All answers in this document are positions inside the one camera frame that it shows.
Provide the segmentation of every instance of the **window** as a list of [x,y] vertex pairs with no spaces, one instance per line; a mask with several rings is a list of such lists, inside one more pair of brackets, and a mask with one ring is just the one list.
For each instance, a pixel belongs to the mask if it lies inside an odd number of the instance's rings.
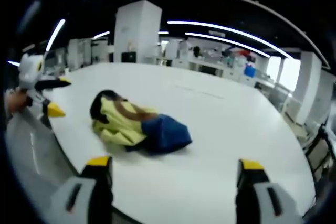
[[281,62],[281,58],[274,57],[274,56],[269,58],[269,61],[268,61],[266,74],[269,75],[271,79],[275,81],[277,80],[277,77],[278,77],[280,62]]
[[298,82],[301,61],[285,59],[283,63],[283,70],[280,77],[280,84],[287,89],[294,91]]

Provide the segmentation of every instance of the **blue object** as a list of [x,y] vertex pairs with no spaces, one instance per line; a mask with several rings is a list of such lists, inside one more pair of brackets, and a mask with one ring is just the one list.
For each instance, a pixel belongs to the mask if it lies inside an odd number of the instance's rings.
[[160,114],[156,118],[143,121],[142,131],[147,138],[136,146],[127,146],[127,151],[143,148],[150,154],[166,154],[191,144],[188,128],[171,118]]
[[246,68],[244,70],[244,75],[253,78],[256,75],[256,69],[252,66],[246,65]]

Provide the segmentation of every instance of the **ceiling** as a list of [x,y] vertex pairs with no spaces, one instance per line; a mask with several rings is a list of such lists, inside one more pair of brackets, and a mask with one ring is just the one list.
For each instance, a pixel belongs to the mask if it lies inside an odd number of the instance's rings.
[[[18,22],[33,0],[12,0],[11,19]],[[66,23],[53,47],[66,45],[71,38],[87,38],[110,30],[111,38],[118,7],[138,0],[39,0],[38,14],[20,34],[17,45],[48,40],[62,18]],[[258,36],[277,47],[298,47],[314,51],[312,46],[292,27],[273,14],[239,0],[149,0],[163,10],[161,28],[171,36],[184,32],[208,34],[209,28],[168,25],[168,20],[191,20],[228,26]],[[289,19],[316,44],[336,72],[333,43],[335,20],[329,0],[255,0]],[[257,49],[265,46],[246,37],[226,33],[226,37]]]

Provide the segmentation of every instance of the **desk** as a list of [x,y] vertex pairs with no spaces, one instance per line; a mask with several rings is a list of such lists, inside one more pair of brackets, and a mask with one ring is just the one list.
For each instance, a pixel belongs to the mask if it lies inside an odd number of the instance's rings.
[[[113,156],[113,205],[131,218],[143,224],[234,224],[240,158],[264,165],[301,215],[311,206],[313,178],[299,142],[257,90],[194,71],[132,63],[100,63],[67,78],[72,85],[49,94],[67,113],[50,118],[59,144],[79,172],[92,157]],[[157,157],[104,146],[89,114],[103,89],[186,124],[193,143]]]

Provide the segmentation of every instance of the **fabric bundle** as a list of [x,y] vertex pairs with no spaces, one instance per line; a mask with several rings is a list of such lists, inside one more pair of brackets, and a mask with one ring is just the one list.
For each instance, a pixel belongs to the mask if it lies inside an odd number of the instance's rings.
[[93,130],[106,142],[150,154],[179,150],[192,142],[188,129],[170,116],[141,108],[112,90],[101,91],[90,109]]

